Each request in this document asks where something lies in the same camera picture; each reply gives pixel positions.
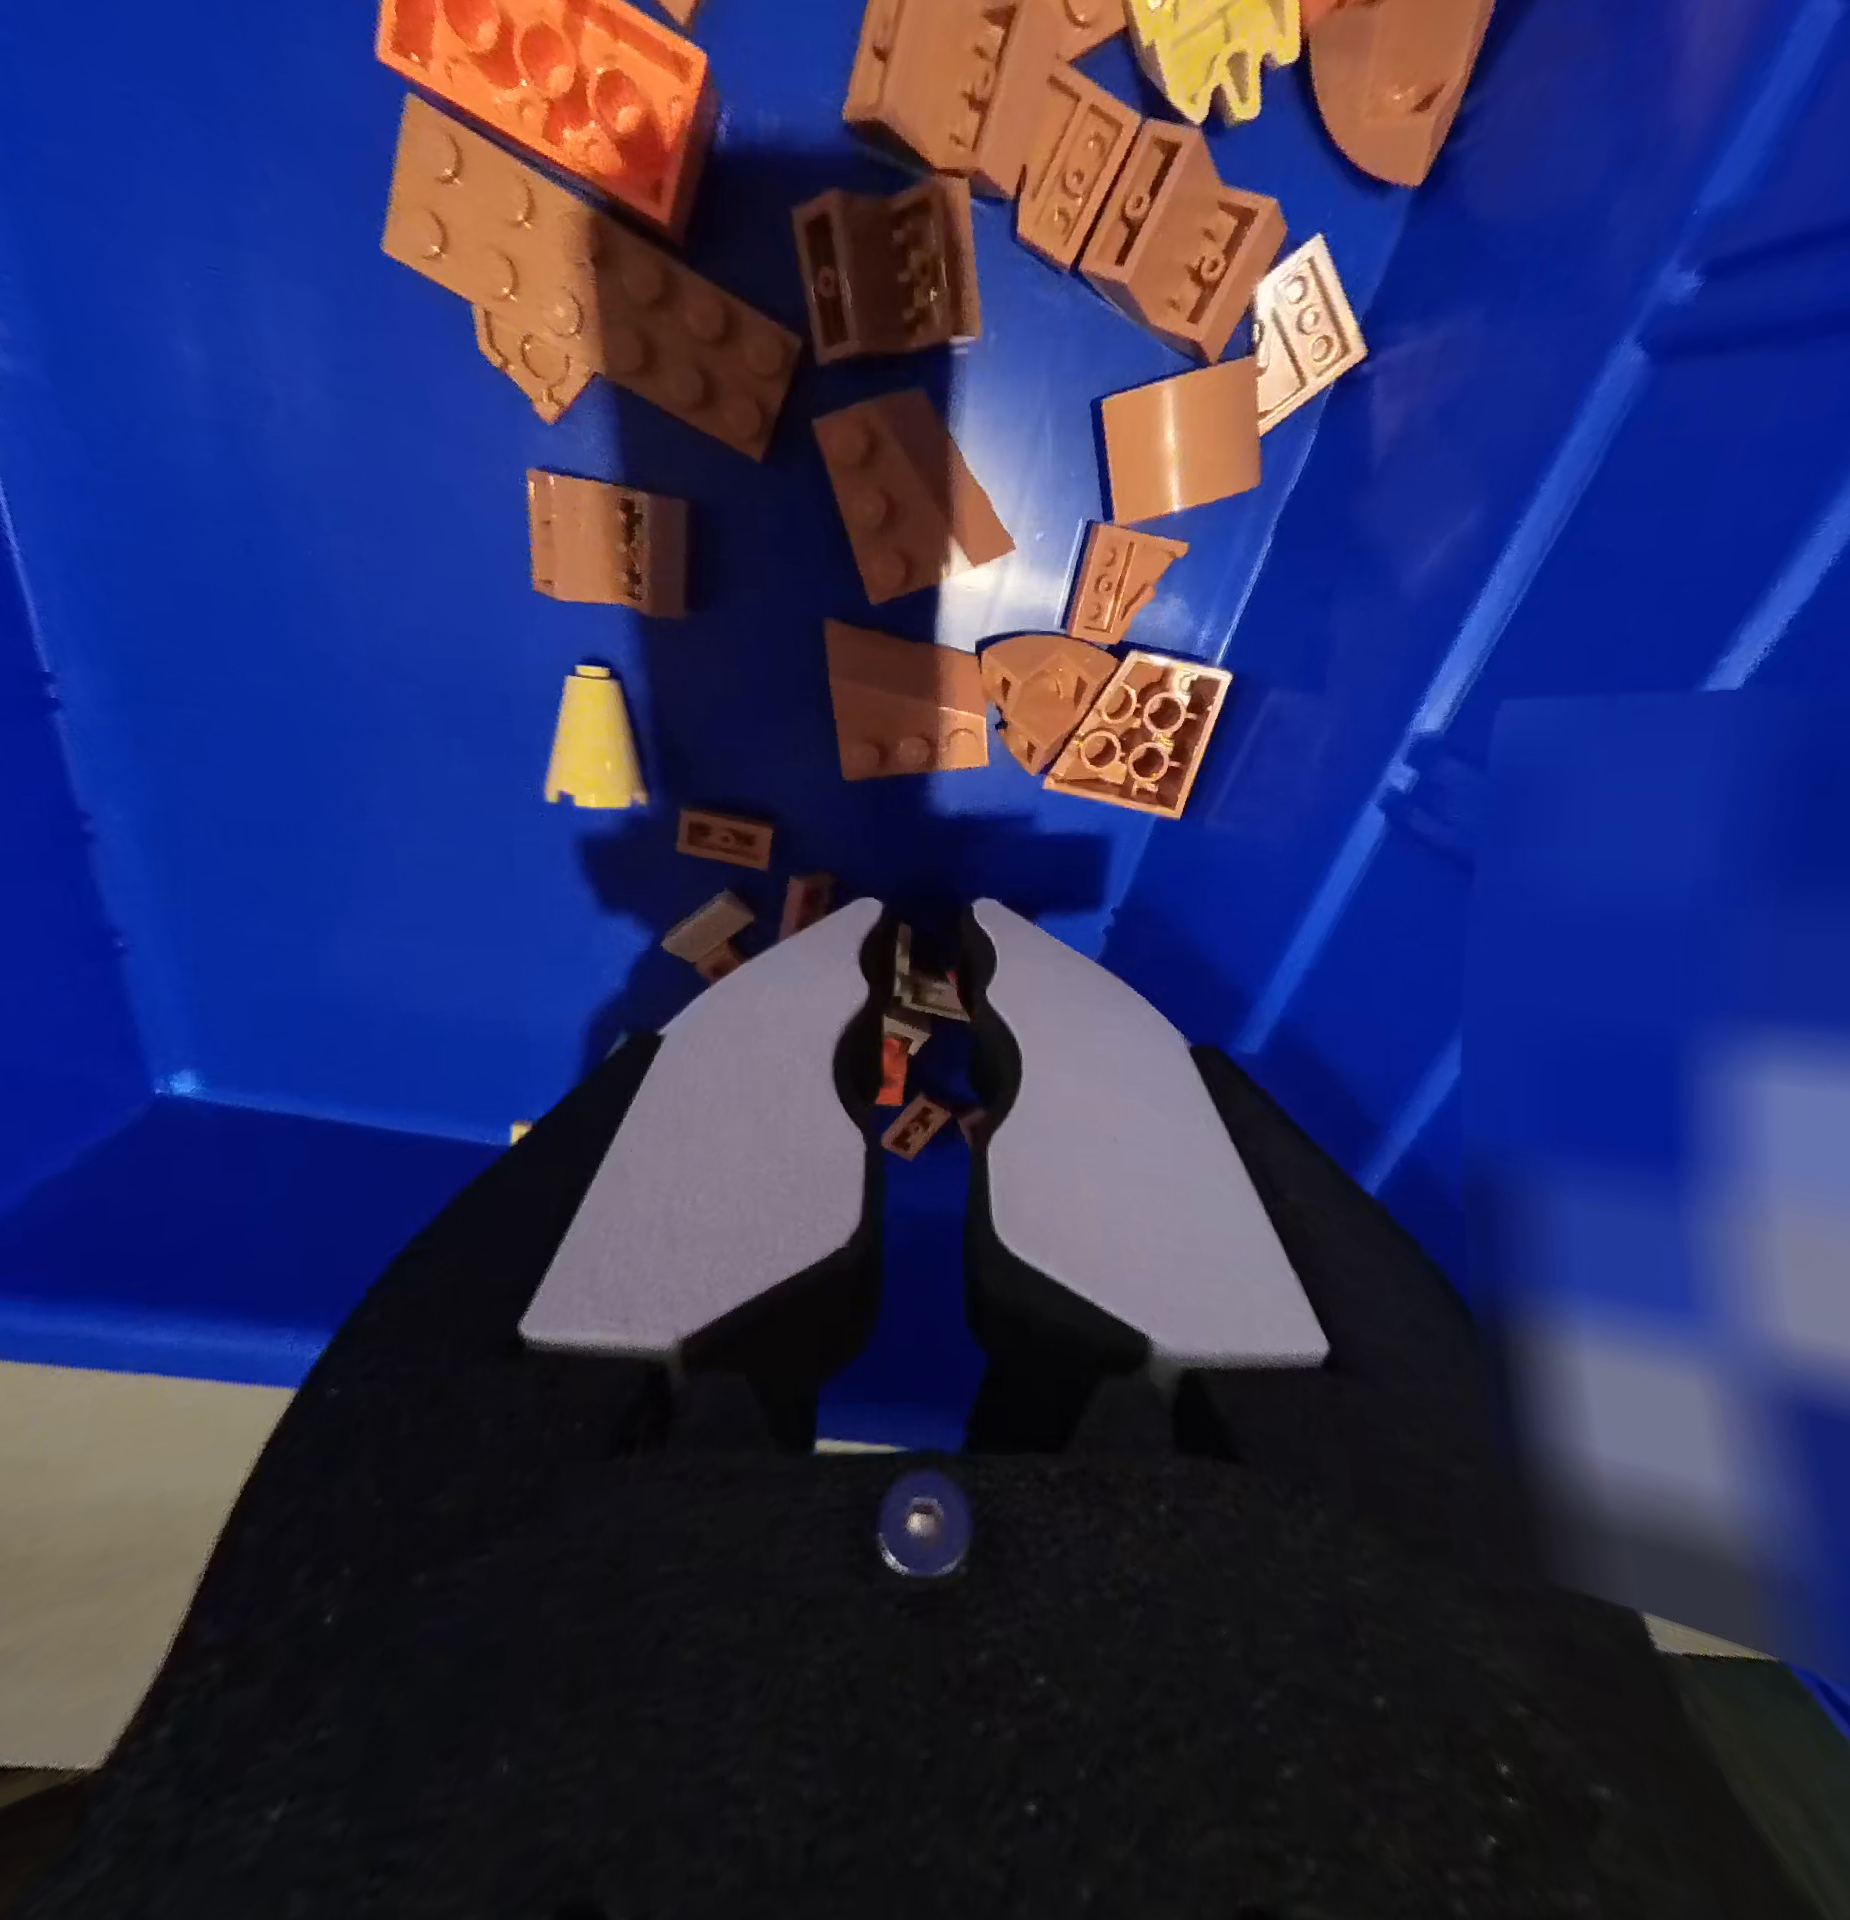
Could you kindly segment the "pile of bricks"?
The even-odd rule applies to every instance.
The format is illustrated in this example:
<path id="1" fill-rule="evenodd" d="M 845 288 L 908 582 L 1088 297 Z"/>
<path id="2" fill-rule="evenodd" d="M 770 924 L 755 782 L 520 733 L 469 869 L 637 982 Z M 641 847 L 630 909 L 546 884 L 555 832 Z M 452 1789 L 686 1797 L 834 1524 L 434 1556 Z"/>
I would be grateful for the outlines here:
<path id="1" fill-rule="evenodd" d="M 1247 856 L 1196 877 L 1153 828 L 1047 834 L 925 793 L 983 767 L 991 722 L 834 748 L 817 613 L 884 608 L 905 669 L 979 683 L 992 647 L 1073 606 L 1095 540 L 1192 535 L 1192 582 L 1138 611 L 1144 649 L 1247 671 L 1220 731 L 1206 834 L 1247 834 L 1249 778 L 1282 765 L 1299 611 L 1351 561 L 1349 488 L 1320 464 L 1351 404 L 1321 385 L 1361 353 L 1361 305 L 1277 282 L 1321 269 L 1282 238 L 1241 137 L 1135 109 L 1071 58 L 1123 4 L 865 4 L 843 146 L 742 142 L 705 161 L 686 236 L 417 84 L 383 245 L 462 301 L 480 352 L 533 415 L 613 426 L 622 488 L 538 471 L 538 591 L 671 630 L 647 748 L 667 806 L 733 812 L 725 862 L 766 868 L 772 828 L 807 866 L 936 918 L 970 894 L 1082 931 L 1226 1041 L 1340 1165 L 1370 1124 L 1318 1049 L 1260 1008 L 1247 939 L 1192 937 L 1220 907 L 1271 918 Z"/>

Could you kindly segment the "small tan brick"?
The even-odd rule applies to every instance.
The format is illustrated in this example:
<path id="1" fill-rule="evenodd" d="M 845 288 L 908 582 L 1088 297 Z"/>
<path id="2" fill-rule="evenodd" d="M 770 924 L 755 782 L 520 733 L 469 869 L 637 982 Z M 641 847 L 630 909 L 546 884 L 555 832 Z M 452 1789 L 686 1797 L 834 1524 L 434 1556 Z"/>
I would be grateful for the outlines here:
<path id="1" fill-rule="evenodd" d="M 957 970 L 935 970 L 914 961 L 914 931 L 897 922 L 892 933 L 888 1002 L 880 1015 L 886 1030 L 923 1036 L 931 1021 L 970 1025 Z"/>

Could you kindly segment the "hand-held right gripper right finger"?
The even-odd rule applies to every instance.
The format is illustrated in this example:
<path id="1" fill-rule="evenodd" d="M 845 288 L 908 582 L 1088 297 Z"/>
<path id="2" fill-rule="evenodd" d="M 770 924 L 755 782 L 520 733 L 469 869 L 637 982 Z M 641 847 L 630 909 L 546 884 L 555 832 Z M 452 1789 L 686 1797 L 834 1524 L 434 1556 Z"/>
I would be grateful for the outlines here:
<path id="1" fill-rule="evenodd" d="M 987 1142 L 1004 1251 L 1176 1369 L 1318 1369 L 1329 1341 L 1194 1062 L 1151 1002 L 998 899 L 972 920 L 1017 1084 Z"/>

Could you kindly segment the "yellow cone brick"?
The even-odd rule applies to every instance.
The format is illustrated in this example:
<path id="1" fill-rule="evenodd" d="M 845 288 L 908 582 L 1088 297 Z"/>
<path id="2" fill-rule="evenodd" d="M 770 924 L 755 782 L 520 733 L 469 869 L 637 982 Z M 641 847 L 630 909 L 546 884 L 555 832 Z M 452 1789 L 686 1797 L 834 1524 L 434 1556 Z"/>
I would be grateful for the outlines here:
<path id="1" fill-rule="evenodd" d="M 544 798 L 608 812 L 649 804 L 624 684 L 604 664 L 576 664 L 563 684 Z"/>

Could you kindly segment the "yellow brick piece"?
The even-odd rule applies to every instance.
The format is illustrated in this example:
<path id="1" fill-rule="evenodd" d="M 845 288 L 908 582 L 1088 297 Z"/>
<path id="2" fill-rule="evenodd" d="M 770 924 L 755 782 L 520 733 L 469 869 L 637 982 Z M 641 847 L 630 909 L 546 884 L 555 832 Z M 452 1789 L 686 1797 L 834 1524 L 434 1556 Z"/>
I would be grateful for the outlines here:
<path id="1" fill-rule="evenodd" d="M 1146 79 L 1194 127 L 1215 112 L 1247 125 L 1263 109 L 1265 67 L 1303 49 L 1299 2 L 1127 2 L 1125 15 Z"/>

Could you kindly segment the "grey desk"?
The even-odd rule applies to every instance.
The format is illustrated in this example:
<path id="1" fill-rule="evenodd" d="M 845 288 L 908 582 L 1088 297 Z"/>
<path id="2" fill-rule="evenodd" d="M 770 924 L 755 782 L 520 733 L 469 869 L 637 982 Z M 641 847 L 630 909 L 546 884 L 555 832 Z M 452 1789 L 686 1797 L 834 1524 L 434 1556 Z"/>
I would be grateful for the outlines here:
<path id="1" fill-rule="evenodd" d="M 251 1741 L 439 1707 L 449 1728 L 598 1726 L 634 1765 L 703 1756 L 899 1776 L 1092 1772 L 1149 1735 L 1293 1756 L 1419 1728 L 1587 1754 L 1643 1688 L 1645 1627 L 1529 1578 L 1480 1528 L 1263 1471 L 1112 1380 L 1043 1449 L 942 1466 L 972 1561 L 879 1559 L 893 1475 L 751 1438 L 682 1443 L 649 1369 L 503 1352 L 275 1385 L 0 1361 L 0 1765 L 82 1771 L 180 1647 L 153 1711 Z"/>

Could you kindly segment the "large orange brick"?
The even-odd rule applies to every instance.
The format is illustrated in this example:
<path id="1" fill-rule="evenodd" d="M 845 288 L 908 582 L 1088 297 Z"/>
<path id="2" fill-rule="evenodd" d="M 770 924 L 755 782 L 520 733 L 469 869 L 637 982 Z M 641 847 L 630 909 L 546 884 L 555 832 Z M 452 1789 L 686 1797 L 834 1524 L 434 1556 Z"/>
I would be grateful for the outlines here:
<path id="1" fill-rule="evenodd" d="M 680 241 L 718 120 L 710 62 L 637 4 L 381 2 L 409 84 Z"/>

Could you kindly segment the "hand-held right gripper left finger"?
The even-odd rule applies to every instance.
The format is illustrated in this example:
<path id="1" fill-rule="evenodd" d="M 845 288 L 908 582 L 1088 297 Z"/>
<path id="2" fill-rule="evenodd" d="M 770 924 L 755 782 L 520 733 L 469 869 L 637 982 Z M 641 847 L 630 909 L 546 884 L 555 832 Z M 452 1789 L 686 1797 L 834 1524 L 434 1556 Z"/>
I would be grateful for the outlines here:
<path id="1" fill-rule="evenodd" d="M 686 1363 L 791 1285 L 877 1288 L 880 1176 L 841 1062 L 884 920 L 880 899 L 852 899 L 660 1030 L 520 1320 L 525 1346 Z"/>

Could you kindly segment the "blue plastic bin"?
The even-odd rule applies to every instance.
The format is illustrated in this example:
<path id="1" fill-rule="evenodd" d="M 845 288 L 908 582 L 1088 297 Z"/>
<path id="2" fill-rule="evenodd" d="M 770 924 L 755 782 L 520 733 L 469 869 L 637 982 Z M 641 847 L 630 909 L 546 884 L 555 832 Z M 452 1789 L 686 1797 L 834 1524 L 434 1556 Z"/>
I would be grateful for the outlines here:
<path id="1" fill-rule="evenodd" d="M 372 4 L 0 4 L 0 1356 L 290 1384 L 396 1243 L 688 974 L 716 886 L 647 748 L 673 632 L 533 585 L 531 477 L 622 488 L 380 230 Z M 1351 561 L 1273 671 L 1260 1008 L 1465 1275 L 1462 965 L 1506 703 L 1850 699 L 1850 4 L 1499 4 L 1422 189 L 1303 66 L 1241 137 L 1370 357 L 1321 398 Z M 563 684 L 649 804 L 548 804 Z"/>

